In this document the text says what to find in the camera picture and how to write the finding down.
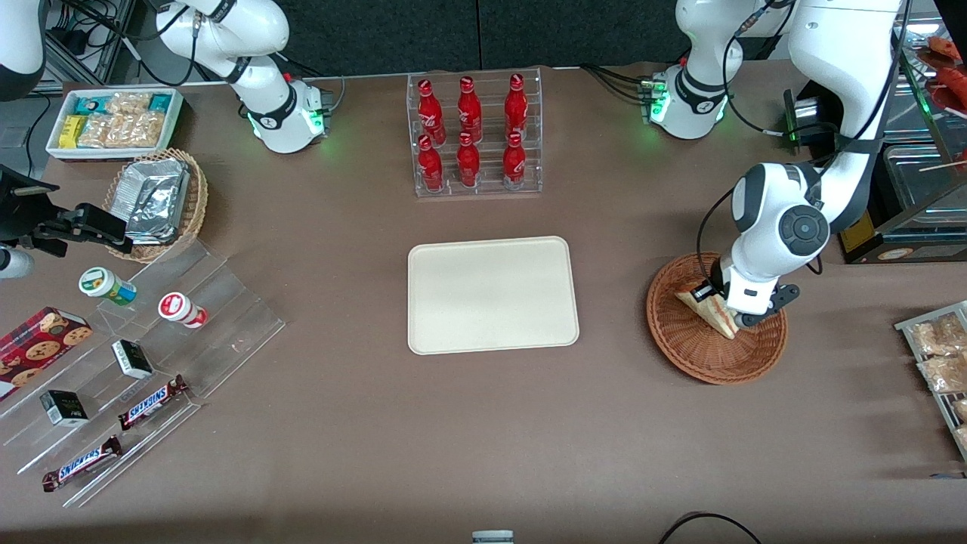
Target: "brown tablecloth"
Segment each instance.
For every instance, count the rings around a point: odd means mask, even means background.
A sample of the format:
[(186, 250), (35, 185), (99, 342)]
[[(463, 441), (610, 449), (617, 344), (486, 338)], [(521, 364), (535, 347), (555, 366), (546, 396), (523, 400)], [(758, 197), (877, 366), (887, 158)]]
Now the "brown tablecloth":
[[(542, 74), (543, 194), (476, 201), (414, 197), (405, 77), (350, 80), (332, 136), (289, 156), (252, 136), (227, 86), (184, 88), (173, 144), (209, 179), (202, 238), (288, 325), (83, 508), (0, 457), (0, 541), (653, 542), (691, 510), (767, 542), (962, 541), (967, 482), (926, 479), (962, 465), (892, 325), (967, 298), (963, 266), (845, 266), (831, 243), (822, 277), (788, 278), (804, 294), (777, 367), (696, 382), (652, 342), (645, 289), (747, 168), (789, 154), (733, 115), (676, 140), (582, 72)], [(748, 63), (734, 91), (768, 123), (802, 83)], [(44, 181), (61, 205), (100, 203), (117, 169), (51, 160)], [(551, 234), (571, 246), (574, 346), (409, 351), (413, 246)], [(706, 247), (735, 236), (721, 210)], [(0, 331), (44, 305), (93, 310), (76, 289), (89, 266), (136, 270), (89, 244), (37, 261), (0, 283)], [(717, 521), (682, 533), (745, 541)]]

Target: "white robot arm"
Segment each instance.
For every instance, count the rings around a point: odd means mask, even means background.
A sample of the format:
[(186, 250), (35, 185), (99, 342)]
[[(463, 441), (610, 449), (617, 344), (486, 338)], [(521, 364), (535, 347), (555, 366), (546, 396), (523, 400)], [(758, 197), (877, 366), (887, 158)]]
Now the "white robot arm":
[[(840, 98), (839, 132), (848, 137), (840, 139), (840, 152), (822, 171), (808, 164), (760, 164), (736, 184), (732, 219), (741, 234), (714, 268), (711, 287), (722, 292), (727, 306), (739, 313), (740, 326), (752, 326), (776, 311), (778, 300), (789, 294), (777, 289), (779, 277), (816, 258), (831, 234), (851, 226), (865, 210), (886, 106), (881, 98), (892, 77), (891, 36), (900, 2), (774, 2), (776, 9), (766, 11), (751, 27), (759, 35), (763, 31), (771, 35), (782, 24), (783, 14), (794, 10), (784, 29), (789, 33), (792, 62)], [(763, 0), (678, 2), (678, 20), (684, 23), (693, 50), (684, 69), (668, 72), (672, 73), (667, 79), (668, 100), (662, 105), (665, 111), (659, 124), (669, 133), (701, 137), (711, 130), (725, 107), (721, 75), (725, 45), (731, 42), (732, 48), (738, 47), (733, 34), (721, 32), (720, 27), (734, 23), (733, 29), (738, 28), (748, 14), (765, 5)], [(708, 33), (714, 39), (706, 39), (702, 32), (709, 28), (719, 30)], [(741, 63), (741, 48), (734, 54), (730, 49), (729, 59), (726, 71), (734, 74)], [(702, 106), (701, 100), (714, 106)], [(699, 291), (712, 292), (708, 286)]]
[(271, 0), (190, 0), (161, 7), (159, 30), (169, 49), (227, 81), (249, 109), (255, 135), (277, 153), (292, 153), (326, 134), (319, 89), (286, 81), (268, 55), (285, 48), (289, 23)]
[(34, 90), (44, 75), (47, 0), (0, 0), (0, 102)]

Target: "red bottle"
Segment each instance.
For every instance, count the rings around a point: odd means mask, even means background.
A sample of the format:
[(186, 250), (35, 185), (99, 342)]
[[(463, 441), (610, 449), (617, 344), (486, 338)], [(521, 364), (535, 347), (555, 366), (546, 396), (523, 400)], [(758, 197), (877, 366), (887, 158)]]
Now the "red bottle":
[(507, 138), (508, 147), (504, 150), (504, 187), (516, 191), (524, 185), (524, 163), (527, 155), (520, 147), (520, 133), (511, 133)]
[(433, 142), (427, 135), (420, 135), (417, 140), (420, 144), (420, 155), (417, 161), (420, 163), (420, 175), (424, 179), (426, 190), (431, 193), (443, 191), (443, 162), (440, 154), (433, 149)]
[(470, 133), (460, 133), (460, 148), (456, 150), (456, 163), (460, 166), (460, 183), (468, 189), (477, 187), (481, 178), (481, 154), (474, 145)]
[(527, 95), (524, 94), (524, 76), (511, 76), (511, 92), (504, 101), (505, 136), (520, 133), (520, 139), (527, 138)]
[(456, 101), (456, 109), (460, 112), (460, 130), (470, 133), (474, 143), (480, 143), (484, 139), (484, 111), (481, 99), (474, 92), (472, 77), (460, 78), (460, 100)]
[(429, 79), (421, 79), (417, 88), (420, 89), (420, 124), (424, 127), (424, 133), (433, 139), (433, 146), (440, 147), (447, 141), (447, 130), (443, 128), (443, 108), (433, 96), (433, 85)]

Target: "brown wicker basket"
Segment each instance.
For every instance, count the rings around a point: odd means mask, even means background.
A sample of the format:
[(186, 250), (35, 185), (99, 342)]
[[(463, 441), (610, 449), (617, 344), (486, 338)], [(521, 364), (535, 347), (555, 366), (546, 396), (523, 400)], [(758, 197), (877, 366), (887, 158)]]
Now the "brown wicker basket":
[[(703, 253), (706, 267), (718, 258)], [(728, 340), (675, 297), (675, 288), (702, 279), (695, 254), (664, 265), (648, 287), (646, 316), (655, 342), (686, 374), (715, 384), (746, 383), (772, 369), (785, 350), (785, 311)]]
[[(185, 195), (185, 207), (182, 210), (181, 224), (178, 226), (178, 238), (172, 242), (174, 244), (185, 237), (197, 236), (201, 230), (201, 224), (205, 221), (205, 205), (208, 204), (208, 182), (205, 179), (205, 172), (201, 171), (201, 168), (198, 167), (198, 163), (194, 158), (179, 149), (169, 148), (150, 153), (143, 157), (138, 157), (125, 165), (125, 167), (137, 161), (159, 161), (161, 159), (178, 159), (184, 161), (191, 168), (188, 194)], [(104, 199), (102, 206), (104, 210), (109, 210), (111, 207), (111, 202), (114, 200), (114, 192), (117, 190), (122, 171), (124, 171), (123, 168), (114, 176), (114, 183), (111, 183), (110, 188), (107, 190), (107, 197)], [(118, 258), (148, 263), (158, 258), (172, 244), (164, 246), (134, 246), (130, 255), (125, 255), (111, 248), (107, 248), (107, 250)]]

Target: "bottle rack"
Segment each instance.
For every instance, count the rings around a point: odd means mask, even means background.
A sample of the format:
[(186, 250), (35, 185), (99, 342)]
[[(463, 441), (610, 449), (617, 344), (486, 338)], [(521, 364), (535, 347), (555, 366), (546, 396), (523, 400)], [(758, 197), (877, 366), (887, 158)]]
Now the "bottle rack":
[[(921, 353), (921, 350), (917, 346), (917, 343), (914, 342), (913, 335), (910, 331), (912, 330), (913, 325), (933, 321), (948, 314), (954, 314), (957, 319), (960, 320), (960, 324), (964, 327), (964, 330), (967, 330), (967, 301), (951, 304), (950, 306), (941, 308), (940, 310), (935, 310), (933, 312), (923, 314), (922, 316), (907, 319), (894, 325), (896, 330), (903, 333), (903, 338), (906, 339), (907, 344), (913, 351), (914, 357), (917, 359), (917, 368), (920, 369), (923, 379), (927, 381), (927, 384), (929, 384), (929, 377), (923, 372), (922, 366), (922, 363), (927, 359), (927, 357)], [(947, 428), (953, 437), (953, 430), (967, 423), (957, 415), (956, 411), (953, 409), (953, 403), (967, 397), (967, 394), (962, 392), (936, 393), (933, 391), (931, 391), (930, 394), (933, 395), (933, 399), (937, 401), (937, 406), (940, 407), (940, 413), (943, 415), (944, 421), (947, 423)], [(960, 443), (960, 440), (956, 439), (956, 437), (954, 437), (953, 441), (957, 445), (957, 449), (960, 451), (960, 457), (967, 462), (967, 448), (965, 448), (964, 445)]]
[[(0, 404), (0, 439), (6, 469), (37, 482), (44, 474), (117, 435), (124, 454), (104, 461), (53, 493), (51, 500), (81, 506), (92, 499), (171, 431), (194, 415), (232, 373), (269, 342), (284, 323), (226, 265), (196, 239), (182, 241), (131, 278), (137, 297), (128, 306), (103, 301), (87, 318), (94, 335)], [(180, 291), (208, 311), (198, 329), (162, 319), (158, 301)], [(121, 373), (111, 345), (137, 342), (154, 369), (147, 379)], [(176, 375), (190, 390), (122, 432), (118, 415)], [(41, 407), (46, 389), (75, 392), (90, 418), (76, 428), (50, 424)]]
[[(524, 179), (520, 189), (510, 191), (504, 187), (504, 150), (507, 139), (504, 134), (504, 101), (511, 90), (511, 75), (524, 76), (524, 94), (527, 95), (527, 134), (521, 147), (527, 154)], [(483, 109), (483, 140), (477, 144), (481, 155), (481, 179), (477, 187), (468, 189), (460, 183), (456, 164), (456, 150), (460, 147), (460, 121), (456, 102), (460, 98), (460, 78), (474, 79), (475, 90)], [(420, 124), (420, 92), (417, 83), (429, 79), (433, 94), (443, 108), (443, 125), (447, 130), (446, 142), (437, 147), (443, 161), (443, 191), (431, 193), (426, 189), (420, 175), (418, 157), (420, 148), (417, 138), (424, 133)], [(410, 150), (413, 156), (413, 179), (419, 197), (515, 195), (539, 193), (543, 187), (541, 154), (543, 149), (543, 98), (541, 70), (489, 70), (462, 74), (434, 73), (410, 75), (406, 85), (406, 111), (410, 128)]]

